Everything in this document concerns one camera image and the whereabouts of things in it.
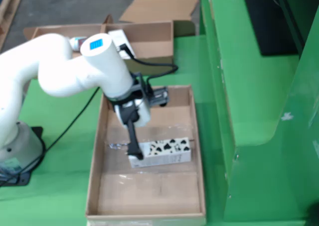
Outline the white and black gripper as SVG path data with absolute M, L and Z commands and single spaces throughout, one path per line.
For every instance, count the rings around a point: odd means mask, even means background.
M 123 127 L 127 127 L 130 143 L 127 154 L 143 160 L 144 156 L 137 141 L 135 127 L 145 126 L 151 119 L 150 106 L 144 99 L 135 99 L 123 105 L 114 106 L 118 120 Z

